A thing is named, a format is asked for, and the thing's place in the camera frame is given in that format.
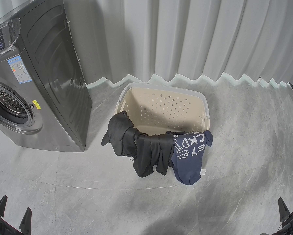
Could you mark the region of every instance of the white graphic print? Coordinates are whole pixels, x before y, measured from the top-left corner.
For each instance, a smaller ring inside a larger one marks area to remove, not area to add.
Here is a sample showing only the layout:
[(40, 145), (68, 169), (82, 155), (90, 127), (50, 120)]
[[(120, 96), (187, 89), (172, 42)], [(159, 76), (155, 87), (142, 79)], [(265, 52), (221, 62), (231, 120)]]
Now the white graphic print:
[(193, 147), (193, 151), (192, 151), (192, 155), (191, 156), (193, 156), (193, 154), (197, 155), (197, 152), (195, 152), (195, 147)]
[(177, 144), (177, 139), (174, 139), (174, 142), (175, 142), (175, 148), (177, 149), (177, 152), (181, 151), (183, 148)]
[(186, 138), (184, 138), (184, 140), (183, 140), (183, 142), (182, 142), (182, 146), (184, 147), (184, 148), (189, 148), (190, 147), (190, 145), (189, 145), (189, 142), (188, 142), (188, 140), (186, 139)]
[(201, 146), (198, 147), (199, 150), (197, 152), (203, 151), (205, 148), (205, 144), (202, 144)]
[[(198, 144), (198, 142), (203, 142), (205, 139), (205, 135), (201, 133), (199, 135), (196, 135), (196, 137), (193, 136), (193, 138), (188, 138), (188, 139), (184, 138), (182, 141), (182, 146), (180, 146), (177, 143), (177, 139), (176, 139), (177, 137), (178, 137), (178, 135), (173, 135), (174, 146), (176, 148), (177, 153), (179, 153), (179, 155), (177, 156), (179, 159), (187, 158), (188, 154), (190, 153), (188, 150), (185, 150), (184, 148), (189, 148), (191, 145)], [(204, 151), (204, 148), (205, 148), (205, 144), (202, 144), (198, 147), (197, 152), (195, 152), (195, 147), (193, 147), (191, 156), (197, 155), (200, 151)]]
[(189, 141), (192, 141), (192, 142), (191, 142), (191, 145), (193, 145), (194, 143), (197, 144), (197, 140), (196, 140), (195, 136), (193, 136), (192, 139), (188, 139), (188, 140), (189, 140)]
[(190, 152), (188, 152), (188, 150), (184, 150), (185, 153), (180, 154), (179, 156), (177, 156), (179, 159), (185, 159), (187, 158), (188, 154)]
[(205, 138), (204, 134), (199, 134), (196, 137), (198, 138), (199, 136), (202, 136), (202, 139), (200, 140), (200, 142), (203, 142), (204, 141), (204, 138)]

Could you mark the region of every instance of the plastic basket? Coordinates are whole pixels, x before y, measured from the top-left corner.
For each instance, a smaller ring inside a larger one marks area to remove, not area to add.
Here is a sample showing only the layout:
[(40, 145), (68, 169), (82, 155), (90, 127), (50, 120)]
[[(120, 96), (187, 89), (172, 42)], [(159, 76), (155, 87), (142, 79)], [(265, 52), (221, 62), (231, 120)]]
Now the plastic basket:
[(208, 105), (200, 92), (131, 83), (121, 93), (115, 114), (124, 110), (135, 127), (148, 135), (209, 130)]

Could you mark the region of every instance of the washing machine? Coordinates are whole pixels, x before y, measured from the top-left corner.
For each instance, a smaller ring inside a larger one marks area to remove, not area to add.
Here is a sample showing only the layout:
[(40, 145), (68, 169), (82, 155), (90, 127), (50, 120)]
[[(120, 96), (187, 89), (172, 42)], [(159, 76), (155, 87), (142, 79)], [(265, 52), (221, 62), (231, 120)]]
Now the washing machine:
[(0, 19), (0, 129), (15, 144), (83, 152), (91, 107), (63, 0), (30, 0)]

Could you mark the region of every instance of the floor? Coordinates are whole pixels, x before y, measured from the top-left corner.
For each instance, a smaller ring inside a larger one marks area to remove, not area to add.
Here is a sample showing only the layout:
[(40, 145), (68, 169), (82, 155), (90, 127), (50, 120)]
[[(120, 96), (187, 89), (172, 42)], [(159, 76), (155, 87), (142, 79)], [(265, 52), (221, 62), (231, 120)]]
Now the floor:
[[(182, 185), (172, 168), (139, 178), (126, 157), (101, 147), (123, 84), (91, 88), (93, 109), (84, 153), (16, 146), (0, 131), (0, 199), (18, 227), (27, 206), (32, 234), (251, 234), (280, 225), (277, 199), (293, 210), (293, 91), (265, 82), (216, 83), (175, 78), (169, 84), (202, 92), (212, 147), (206, 174)], [(152, 83), (163, 83), (153, 79)]]

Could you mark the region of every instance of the curtain fold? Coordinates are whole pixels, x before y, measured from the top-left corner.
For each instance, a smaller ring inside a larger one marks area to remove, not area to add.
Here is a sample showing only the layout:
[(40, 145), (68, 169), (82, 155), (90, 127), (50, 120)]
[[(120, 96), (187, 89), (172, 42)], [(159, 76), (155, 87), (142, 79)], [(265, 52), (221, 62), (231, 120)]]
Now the curtain fold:
[[(26, 0), (0, 0), (0, 17)], [(293, 83), (293, 0), (64, 0), (86, 83), (223, 72)]]

